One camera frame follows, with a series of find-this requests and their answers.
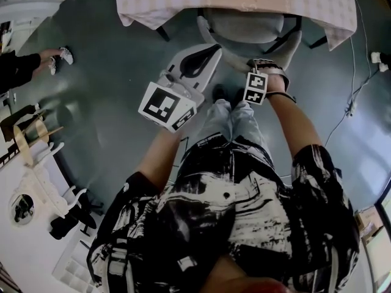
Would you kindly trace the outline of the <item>person's left forearm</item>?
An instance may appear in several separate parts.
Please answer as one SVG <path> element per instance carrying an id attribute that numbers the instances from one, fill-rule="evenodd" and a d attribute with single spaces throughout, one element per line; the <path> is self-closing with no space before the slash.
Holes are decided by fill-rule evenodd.
<path id="1" fill-rule="evenodd" d="M 161 129 L 136 168 L 136 172 L 142 173 L 159 191 L 169 180 L 181 137 L 181 132 Z"/>

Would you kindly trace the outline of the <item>grey chair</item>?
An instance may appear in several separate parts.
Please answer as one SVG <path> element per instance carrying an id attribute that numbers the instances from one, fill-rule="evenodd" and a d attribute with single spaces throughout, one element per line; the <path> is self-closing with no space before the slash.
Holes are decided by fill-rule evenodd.
<path id="1" fill-rule="evenodd" d="M 248 45 L 273 42 L 260 59 L 273 61 L 283 71 L 289 67 L 302 38 L 302 17 L 292 14 L 200 8 L 197 24 L 206 43 L 217 43 L 216 36 Z"/>

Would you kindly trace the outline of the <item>black and white patterned shirt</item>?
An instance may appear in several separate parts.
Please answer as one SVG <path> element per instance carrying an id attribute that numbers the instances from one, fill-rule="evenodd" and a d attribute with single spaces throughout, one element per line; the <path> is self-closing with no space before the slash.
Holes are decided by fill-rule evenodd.
<path id="1" fill-rule="evenodd" d="M 295 155 L 285 186 L 261 146 L 215 134 L 186 152 L 162 192 L 141 173 L 127 179 L 87 265 L 101 293 L 197 293 L 228 255 L 250 277 L 328 293 L 345 287 L 359 244 L 342 176 L 324 147 Z"/>

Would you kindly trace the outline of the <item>light grey trousers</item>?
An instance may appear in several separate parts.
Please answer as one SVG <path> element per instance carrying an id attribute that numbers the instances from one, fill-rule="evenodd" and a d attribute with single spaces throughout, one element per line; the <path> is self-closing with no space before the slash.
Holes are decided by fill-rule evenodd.
<path id="1" fill-rule="evenodd" d="M 208 109 L 201 130 L 189 142 L 193 145 L 217 133 L 222 134 L 229 142 L 244 137 L 270 153 L 254 117 L 254 110 L 246 101 L 240 101 L 233 109 L 227 100 L 218 99 Z"/>

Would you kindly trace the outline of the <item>white compartment organizer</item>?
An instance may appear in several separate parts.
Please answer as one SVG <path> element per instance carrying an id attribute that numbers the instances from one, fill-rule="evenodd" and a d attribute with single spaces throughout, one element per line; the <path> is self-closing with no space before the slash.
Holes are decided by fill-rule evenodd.
<path id="1" fill-rule="evenodd" d="M 98 293 L 88 269 L 73 258 L 60 259 L 52 276 L 75 293 Z"/>

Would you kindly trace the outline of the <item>black office chair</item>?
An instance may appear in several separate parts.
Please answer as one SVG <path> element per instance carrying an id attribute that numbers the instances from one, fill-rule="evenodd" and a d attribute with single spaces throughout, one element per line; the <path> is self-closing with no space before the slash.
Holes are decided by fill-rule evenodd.
<path id="1" fill-rule="evenodd" d="M 81 232 L 86 236 L 90 236 L 88 234 L 88 229 L 95 230 L 97 228 L 97 223 L 92 217 L 92 213 L 94 212 L 97 215 L 103 215 L 103 206 L 104 203 L 98 201 L 89 193 L 89 191 L 83 193 L 79 197 L 76 205 L 69 210 L 64 218 L 57 217 L 51 221 L 51 231 L 49 234 L 54 239 L 61 240 L 76 225 L 82 223 L 84 224 L 84 229 L 81 230 Z"/>

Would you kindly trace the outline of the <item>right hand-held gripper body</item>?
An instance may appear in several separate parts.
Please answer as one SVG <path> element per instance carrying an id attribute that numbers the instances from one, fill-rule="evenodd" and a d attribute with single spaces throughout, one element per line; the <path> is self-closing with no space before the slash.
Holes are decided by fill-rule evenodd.
<path id="1" fill-rule="evenodd" d="M 273 92 L 267 92 L 270 75 L 281 76 L 284 81 L 285 92 L 287 91 L 290 80 L 282 67 L 278 66 L 274 61 L 266 59 L 249 60 L 247 66 L 250 68 L 250 71 L 247 73 L 244 101 L 262 105 L 265 98 L 273 94 Z"/>

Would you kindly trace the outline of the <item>white ornate vanity table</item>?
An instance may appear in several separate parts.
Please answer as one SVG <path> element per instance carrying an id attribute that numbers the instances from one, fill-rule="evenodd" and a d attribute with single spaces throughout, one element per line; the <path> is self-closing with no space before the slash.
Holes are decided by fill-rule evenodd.
<path id="1" fill-rule="evenodd" d="M 53 148 L 54 144 L 51 142 L 49 148 L 45 150 L 40 159 L 33 167 L 27 167 L 26 172 L 23 175 L 18 188 L 15 190 L 14 195 L 9 201 L 9 216 L 10 216 L 10 202 L 19 194 L 30 195 L 34 201 L 35 214 L 31 222 L 36 221 L 40 211 L 49 209 L 56 216 L 64 218 L 68 214 L 69 210 L 73 208 L 78 202 L 79 197 L 87 192 L 84 188 L 80 190 L 72 201 L 68 202 L 63 196 L 60 195 L 57 187 L 51 182 L 49 172 L 45 168 L 45 163 L 49 158 L 52 158 L 59 150 L 64 147 L 64 143 L 61 142 L 56 148 Z"/>

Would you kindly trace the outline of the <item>round mirror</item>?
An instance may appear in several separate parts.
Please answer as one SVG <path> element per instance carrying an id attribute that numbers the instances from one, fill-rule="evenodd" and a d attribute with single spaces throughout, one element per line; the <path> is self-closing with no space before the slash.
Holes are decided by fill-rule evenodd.
<path id="1" fill-rule="evenodd" d="M 16 195 L 10 202 L 10 218 L 16 226 L 27 225 L 32 221 L 34 214 L 34 201 L 30 195 Z"/>

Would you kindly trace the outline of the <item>person's right forearm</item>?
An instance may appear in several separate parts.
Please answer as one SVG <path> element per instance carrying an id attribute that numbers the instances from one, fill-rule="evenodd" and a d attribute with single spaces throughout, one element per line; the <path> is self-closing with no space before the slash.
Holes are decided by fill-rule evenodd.
<path id="1" fill-rule="evenodd" d="M 314 125 L 294 101 L 281 94 L 268 99 L 280 121 L 292 158 L 309 145 L 322 145 Z"/>

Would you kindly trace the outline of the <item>person's right hand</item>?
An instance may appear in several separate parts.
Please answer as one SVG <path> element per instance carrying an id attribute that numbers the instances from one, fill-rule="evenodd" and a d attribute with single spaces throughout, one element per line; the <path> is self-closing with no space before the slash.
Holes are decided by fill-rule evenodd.
<path id="1" fill-rule="evenodd" d="M 268 76 L 267 92 L 286 92 L 284 78 L 279 74 Z"/>

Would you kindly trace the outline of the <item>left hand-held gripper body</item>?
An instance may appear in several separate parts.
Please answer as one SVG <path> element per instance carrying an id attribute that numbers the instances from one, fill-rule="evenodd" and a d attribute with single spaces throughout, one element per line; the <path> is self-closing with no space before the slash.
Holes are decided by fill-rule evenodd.
<path id="1" fill-rule="evenodd" d="M 197 114 L 204 95 L 163 71 L 157 82 L 150 82 L 138 113 L 170 132 L 180 130 Z"/>

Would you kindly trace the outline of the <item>cardboard box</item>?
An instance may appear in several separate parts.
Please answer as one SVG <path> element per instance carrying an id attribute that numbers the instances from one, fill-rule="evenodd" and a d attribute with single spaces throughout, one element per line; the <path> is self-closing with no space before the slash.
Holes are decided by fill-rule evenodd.
<path id="1" fill-rule="evenodd" d="M 384 226 L 378 210 L 375 206 L 362 209 L 355 214 L 360 237 L 365 241 L 370 241 L 376 233 Z"/>

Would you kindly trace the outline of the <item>round wooden stool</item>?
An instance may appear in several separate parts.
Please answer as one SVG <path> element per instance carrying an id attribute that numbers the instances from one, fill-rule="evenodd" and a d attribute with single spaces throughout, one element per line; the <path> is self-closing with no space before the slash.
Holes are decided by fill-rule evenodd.
<path id="1" fill-rule="evenodd" d="M 33 145 L 38 143 L 39 141 L 43 141 L 48 143 L 49 142 L 49 136 L 53 135 L 54 133 L 62 130 L 64 127 L 60 126 L 52 131 L 48 131 L 42 117 L 45 114 L 45 111 L 41 112 L 40 114 L 37 115 L 37 117 L 23 130 L 19 128 L 18 125 L 13 126 L 13 134 L 14 134 L 14 139 L 15 143 L 17 144 L 18 150 L 20 154 L 22 155 L 25 163 L 27 166 L 32 167 L 34 165 L 34 159 L 31 154 L 31 148 Z M 30 131 L 32 128 L 35 128 L 38 137 L 31 141 L 28 142 L 25 138 L 26 133 Z"/>

